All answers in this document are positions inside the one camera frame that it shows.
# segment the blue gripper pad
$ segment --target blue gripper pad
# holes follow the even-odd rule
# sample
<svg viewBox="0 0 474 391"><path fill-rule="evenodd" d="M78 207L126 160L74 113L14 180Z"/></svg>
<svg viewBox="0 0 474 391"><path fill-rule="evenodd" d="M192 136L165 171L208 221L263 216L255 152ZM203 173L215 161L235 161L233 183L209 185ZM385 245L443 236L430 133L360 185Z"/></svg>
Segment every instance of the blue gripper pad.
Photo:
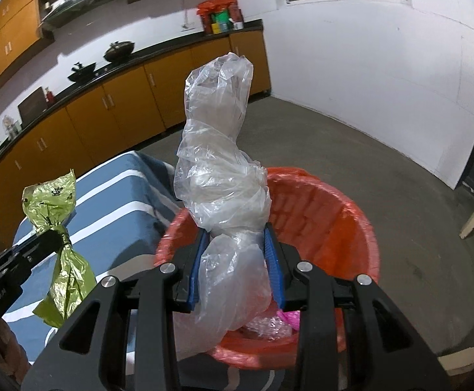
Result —
<svg viewBox="0 0 474 391"><path fill-rule="evenodd" d="M188 292L188 306L190 310L195 308L195 304L199 302L199 267L201 264L201 256L208 248L210 243L210 235L206 231L202 234L199 242L199 248L195 255L194 267L190 275L190 287Z"/></svg>
<svg viewBox="0 0 474 391"><path fill-rule="evenodd" d="M280 267L275 242L267 227L264 229L264 258L266 260L267 273L270 278L273 300L275 300L280 309L283 309L286 304L284 273Z"/></svg>

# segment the blue and white striped cloth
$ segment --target blue and white striped cloth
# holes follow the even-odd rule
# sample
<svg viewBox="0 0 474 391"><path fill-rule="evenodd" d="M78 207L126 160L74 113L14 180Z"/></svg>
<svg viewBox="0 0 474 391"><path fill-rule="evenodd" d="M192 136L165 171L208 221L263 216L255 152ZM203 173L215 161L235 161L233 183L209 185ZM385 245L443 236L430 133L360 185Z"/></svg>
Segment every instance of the blue and white striped cloth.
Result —
<svg viewBox="0 0 474 391"><path fill-rule="evenodd" d="M67 228L74 249L90 263L97 281L107 275L123 280L153 268L158 242L179 211L173 175L173 166L141 152L127 152L77 179L76 210ZM33 233L24 219L14 243ZM31 363L55 333L55 328L33 315L49 289L55 259L52 254L33 269L22 286L23 294L3 317ZM127 385L134 371L134 330L130 330ZM183 385L225 391L274 391L284 376L282 371L239 371L207 355L182 360L179 371Z"/></svg>

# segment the red plastic basket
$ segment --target red plastic basket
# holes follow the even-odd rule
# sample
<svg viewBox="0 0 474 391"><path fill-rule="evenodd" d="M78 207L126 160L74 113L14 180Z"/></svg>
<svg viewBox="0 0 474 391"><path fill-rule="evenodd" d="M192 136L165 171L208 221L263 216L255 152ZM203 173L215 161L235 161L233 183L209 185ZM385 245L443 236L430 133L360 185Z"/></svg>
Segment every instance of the red plastic basket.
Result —
<svg viewBox="0 0 474 391"><path fill-rule="evenodd" d="M303 260L329 275L353 279L367 273L376 282L380 256L373 229L358 206L336 188L298 168L268 168L270 222L280 242L294 245ZM161 239L155 266L170 261L175 249L190 244L197 226L181 210ZM345 349L343 319L337 316L338 349ZM295 365L298 334L274 341L229 331L209 352L239 369L285 369Z"/></svg>

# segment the white wall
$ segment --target white wall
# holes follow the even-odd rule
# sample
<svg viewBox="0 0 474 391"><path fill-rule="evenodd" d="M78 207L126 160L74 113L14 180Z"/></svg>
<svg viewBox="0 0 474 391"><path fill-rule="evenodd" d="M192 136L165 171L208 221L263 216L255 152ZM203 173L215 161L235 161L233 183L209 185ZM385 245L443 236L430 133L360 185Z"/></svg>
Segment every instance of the white wall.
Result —
<svg viewBox="0 0 474 391"><path fill-rule="evenodd" d="M264 19L272 93L454 188L474 143L474 0L239 0Z"/></svg>
<svg viewBox="0 0 474 391"><path fill-rule="evenodd" d="M5 138L2 119L19 119L18 104L36 88L54 94L72 84L67 79L76 62L107 64L103 54L114 41L133 41L134 51L181 35L202 31L196 6L205 0L140 0L128 5L115 0L64 25L54 33L55 43L37 54L0 89L0 140ZM193 29L183 31L185 10Z"/></svg>

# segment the silver screw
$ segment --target silver screw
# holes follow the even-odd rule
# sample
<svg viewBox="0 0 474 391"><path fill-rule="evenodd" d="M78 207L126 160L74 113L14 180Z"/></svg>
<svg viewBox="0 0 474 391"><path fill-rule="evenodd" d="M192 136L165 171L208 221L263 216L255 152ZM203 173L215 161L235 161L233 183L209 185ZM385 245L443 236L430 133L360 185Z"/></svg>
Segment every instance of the silver screw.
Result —
<svg viewBox="0 0 474 391"><path fill-rule="evenodd" d="M172 273L175 270L175 265L173 263L163 263L159 266L159 270L162 273Z"/></svg>
<svg viewBox="0 0 474 391"><path fill-rule="evenodd" d="M313 269L313 265L309 262L299 262L297 264L297 269L301 272L309 272Z"/></svg>
<svg viewBox="0 0 474 391"><path fill-rule="evenodd" d="M372 283L371 277L369 275L366 275L365 273L358 275L356 277L356 281L358 281L360 285L371 285Z"/></svg>
<svg viewBox="0 0 474 391"><path fill-rule="evenodd" d="M116 279L113 276L105 276L105 278L101 279L101 285L105 288L110 288L115 282Z"/></svg>

